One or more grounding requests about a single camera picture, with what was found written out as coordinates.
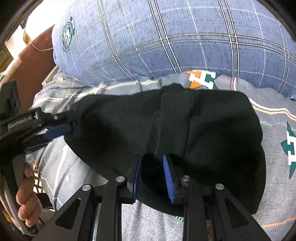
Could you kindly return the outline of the person's left hand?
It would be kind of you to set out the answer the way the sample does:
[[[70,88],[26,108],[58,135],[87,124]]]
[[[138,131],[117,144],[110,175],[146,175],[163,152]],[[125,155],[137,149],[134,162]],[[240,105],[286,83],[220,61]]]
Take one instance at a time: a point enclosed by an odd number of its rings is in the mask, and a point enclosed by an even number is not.
[[[16,201],[20,205],[18,217],[24,221],[27,227],[37,224],[41,214],[42,205],[34,192],[34,172],[30,164],[25,163],[23,167],[23,180],[16,194]]]

